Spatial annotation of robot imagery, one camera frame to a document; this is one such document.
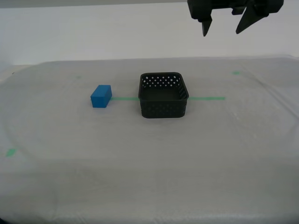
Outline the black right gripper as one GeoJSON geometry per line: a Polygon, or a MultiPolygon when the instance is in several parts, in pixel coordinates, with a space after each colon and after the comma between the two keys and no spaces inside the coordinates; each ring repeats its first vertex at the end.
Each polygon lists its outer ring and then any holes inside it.
{"type": "Polygon", "coordinates": [[[269,14],[277,13],[284,4],[283,0],[188,0],[191,17],[202,24],[205,37],[212,23],[211,13],[216,9],[233,9],[233,15],[242,15],[236,28],[239,34],[269,14]]]}

